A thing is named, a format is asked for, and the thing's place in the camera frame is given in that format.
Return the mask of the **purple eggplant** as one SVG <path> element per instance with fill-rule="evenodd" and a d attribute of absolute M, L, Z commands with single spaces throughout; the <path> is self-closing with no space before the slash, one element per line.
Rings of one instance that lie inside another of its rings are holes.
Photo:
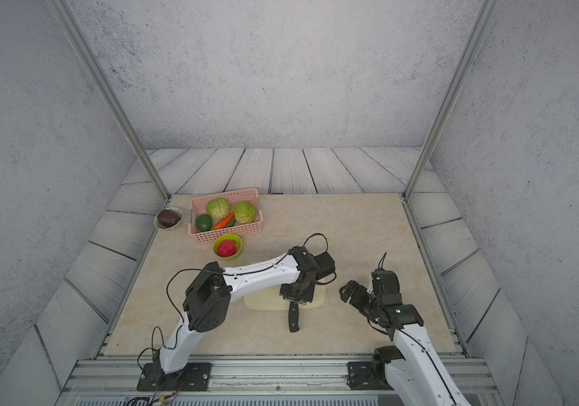
<path fill-rule="evenodd" d="M 179 223 L 181 217 L 176 211 L 164 209 L 157 214 L 156 220 L 161 228 L 172 228 Z"/>

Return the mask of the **red pomegranate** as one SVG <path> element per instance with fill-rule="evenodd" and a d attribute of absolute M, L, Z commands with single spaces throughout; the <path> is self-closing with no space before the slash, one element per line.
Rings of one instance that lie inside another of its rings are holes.
<path fill-rule="evenodd" d="M 233 240 L 224 240 L 222 241 L 218 248 L 217 253 L 221 257 L 231 257 L 238 252 L 237 244 Z"/>

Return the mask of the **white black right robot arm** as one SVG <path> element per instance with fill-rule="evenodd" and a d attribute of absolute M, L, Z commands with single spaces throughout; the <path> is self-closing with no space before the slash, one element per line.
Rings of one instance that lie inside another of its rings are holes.
<path fill-rule="evenodd" d="M 376 348 L 367 362 L 348 363 L 347 386 L 391 389 L 404 405 L 470 404 L 440 360 L 416 307 L 402 301 L 399 284 L 372 282 L 371 290 L 348 282 L 340 299 L 383 328 L 393 344 Z"/>

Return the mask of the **aluminium right frame post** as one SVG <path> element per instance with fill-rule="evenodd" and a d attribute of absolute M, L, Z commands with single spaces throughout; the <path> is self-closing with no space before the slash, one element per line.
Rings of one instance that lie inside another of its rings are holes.
<path fill-rule="evenodd" d="M 438 109 L 435 119 L 433 120 L 428 135 L 425 138 L 414 170 L 412 171 L 411 177 L 406 185 L 406 190 L 403 194 L 403 199 L 405 201 L 409 201 L 411 196 L 416 192 L 417 184 L 419 183 L 426 164 L 432 156 L 438 140 L 443 133 L 445 124 L 452 112 L 460 91 L 462 90 L 464 81 L 471 70 L 473 61 L 477 57 L 479 47 L 486 35 L 498 3 L 499 2 L 496 0 L 485 0 L 482 2 L 478 16 L 455 68 L 455 72 L 445 93 L 444 99 Z"/>

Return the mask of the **cream plastic cutting board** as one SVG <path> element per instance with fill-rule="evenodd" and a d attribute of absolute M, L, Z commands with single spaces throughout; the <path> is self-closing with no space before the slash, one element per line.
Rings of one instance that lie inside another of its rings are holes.
<path fill-rule="evenodd" d="M 313 301 L 301 304 L 301 309 L 313 309 L 323 305 L 327 289 L 324 286 L 316 286 Z M 245 307 L 253 311 L 287 311 L 290 302 L 280 295 L 280 286 L 274 286 L 244 296 Z"/>

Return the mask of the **green avocado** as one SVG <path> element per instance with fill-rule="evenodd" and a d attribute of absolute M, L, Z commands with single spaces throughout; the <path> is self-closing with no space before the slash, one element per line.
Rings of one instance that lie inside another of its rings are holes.
<path fill-rule="evenodd" d="M 208 214 L 201 214 L 196 217 L 195 226 L 198 233 L 211 231 L 213 229 L 213 219 Z"/>

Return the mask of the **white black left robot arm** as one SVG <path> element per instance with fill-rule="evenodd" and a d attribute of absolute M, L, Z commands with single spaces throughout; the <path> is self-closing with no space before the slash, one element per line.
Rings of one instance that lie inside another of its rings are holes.
<path fill-rule="evenodd" d="M 298 294 L 320 279 L 317 258 L 304 246 L 284 255 L 243 267 L 220 267 L 210 262 L 198 271 L 185 292 L 179 323 L 159 351 L 164 374 L 183 370 L 203 335 L 223 324 L 230 304 L 247 294 L 275 286 L 289 285 Z"/>

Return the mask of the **patterned ceramic cup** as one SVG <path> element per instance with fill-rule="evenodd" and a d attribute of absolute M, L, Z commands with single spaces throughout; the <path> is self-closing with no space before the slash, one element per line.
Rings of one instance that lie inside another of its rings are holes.
<path fill-rule="evenodd" d="M 160 211 L 154 218 L 154 226 L 162 230 L 175 230 L 183 222 L 183 211 L 177 207 L 167 207 Z"/>

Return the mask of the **aluminium left frame post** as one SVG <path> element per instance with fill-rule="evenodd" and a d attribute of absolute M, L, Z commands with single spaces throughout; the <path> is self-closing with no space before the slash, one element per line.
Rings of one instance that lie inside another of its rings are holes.
<path fill-rule="evenodd" d="M 166 202 L 170 201 L 172 194 L 165 186 L 164 181 L 162 181 L 157 169 L 152 163 L 152 159 L 150 159 L 147 154 L 141 139 L 137 135 L 134 126 L 130 122 L 124 108 L 118 100 L 106 74 L 103 72 L 103 69 L 91 50 L 81 28 L 77 24 L 69 5 L 67 5 L 67 2 L 64 0 L 49 0 L 47 1 L 47 4 L 59 22 L 59 25 L 62 27 L 64 34 L 68 38 L 69 43 L 73 47 L 78 58 L 91 76 L 101 98 L 120 127 L 123 136 L 144 168 L 147 176 L 154 183 L 160 196 L 162 196 Z"/>

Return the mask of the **orange carrot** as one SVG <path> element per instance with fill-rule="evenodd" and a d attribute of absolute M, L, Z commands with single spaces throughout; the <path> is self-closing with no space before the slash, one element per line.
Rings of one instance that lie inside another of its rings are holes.
<path fill-rule="evenodd" d="M 230 223 L 233 223 L 235 221 L 235 213 L 230 213 L 226 218 L 220 220 L 218 223 L 216 223 L 213 226 L 213 230 L 220 230 L 223 228 L 228 228 L 228 226 L 230 226 Z"/>

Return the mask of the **green cabbage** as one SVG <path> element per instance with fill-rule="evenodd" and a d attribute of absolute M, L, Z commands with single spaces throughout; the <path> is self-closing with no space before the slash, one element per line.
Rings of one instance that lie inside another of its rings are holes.
<path fill-rule="evenodd" d="M 235 221 L 238 224 L 253 223 L 257 217 L 257 208 L 249 201 L 241 201 L 234 208 Z"/>
<path fill-rule="evenodd" d="M 208 202 L 206 211 L 213 220 L 224 220 L 231 213 L 230 202 L 222 197 L 212 199 Z"/>

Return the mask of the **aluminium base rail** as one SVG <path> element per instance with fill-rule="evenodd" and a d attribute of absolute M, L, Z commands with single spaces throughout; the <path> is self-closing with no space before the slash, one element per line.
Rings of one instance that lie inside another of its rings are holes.
<path fill-rule="evenodd" d="M 172 405 L 385 405 L 399 404 L 392 391 L 353 391 L 347 363 L 370 355 L 193 356 L 211 363 L 205 392 L 157 392 Z M 133 356 L 101 357 L 76 364 L 58 405 L 142 405 L 141 370 Z"/>

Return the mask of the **left green cabbage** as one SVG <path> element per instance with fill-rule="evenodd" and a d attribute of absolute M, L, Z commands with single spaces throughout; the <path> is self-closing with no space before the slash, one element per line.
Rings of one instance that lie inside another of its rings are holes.
<path fill-rule="evenodd" d="M 224 220 L 231 213 L 230 202 L 222 197 L 212 199 L 208 202 L 206 211 L 213 220 Z"/>

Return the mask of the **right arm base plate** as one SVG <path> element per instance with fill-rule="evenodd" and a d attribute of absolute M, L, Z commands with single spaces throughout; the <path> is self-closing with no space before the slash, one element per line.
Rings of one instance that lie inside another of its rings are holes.
<path fill-rule="evenodd" d="M 346 385 L 353 391 L 392 391 L 385 374 L 385 365 L 375 360 L 347 363 Z"/>

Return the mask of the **black handled cleaver knife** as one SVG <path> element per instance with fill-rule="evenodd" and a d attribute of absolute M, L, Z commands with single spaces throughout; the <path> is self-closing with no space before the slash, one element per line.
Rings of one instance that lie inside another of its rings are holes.
<path fill-rule="evenodd" d="M 300 331 L 300 306 L 296 301 L 289 303 L 288 324 L 291 333 L 298 333 Z"/>

